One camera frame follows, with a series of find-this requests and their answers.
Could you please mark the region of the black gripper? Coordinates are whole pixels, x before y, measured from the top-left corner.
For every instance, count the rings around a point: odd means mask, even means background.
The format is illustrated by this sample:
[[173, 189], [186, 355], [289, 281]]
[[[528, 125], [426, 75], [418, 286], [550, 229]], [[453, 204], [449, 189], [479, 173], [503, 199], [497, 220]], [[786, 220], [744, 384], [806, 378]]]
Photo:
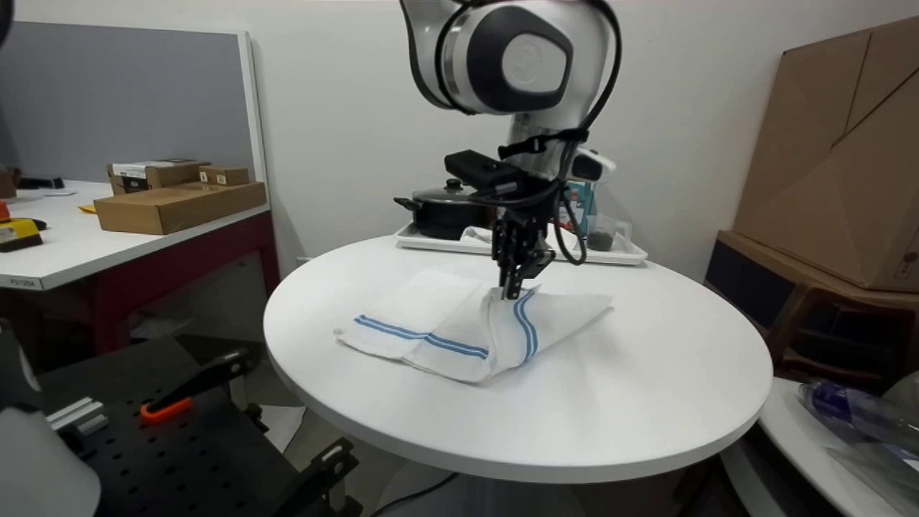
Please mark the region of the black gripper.
[[550, 202], [494, 206], [490, 255], [500, 265], [500, 289], [505, 299], [516, 299], [516, 279], [536, 279], [553, 259], [546, 243], [550, 209]]

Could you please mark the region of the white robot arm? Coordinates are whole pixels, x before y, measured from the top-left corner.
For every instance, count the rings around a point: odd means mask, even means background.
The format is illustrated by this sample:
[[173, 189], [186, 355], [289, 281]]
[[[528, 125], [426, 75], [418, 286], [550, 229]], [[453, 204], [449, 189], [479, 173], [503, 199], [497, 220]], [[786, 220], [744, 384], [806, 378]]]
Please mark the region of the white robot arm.
[[609, 0], [398, 0], [418, 95], [461, 114], [512, 114], [494, 157], [453, 153], [450, 176], [490, 209], [500, 289], [516, 299], [553, 259], [566, 187], [624, 67]]

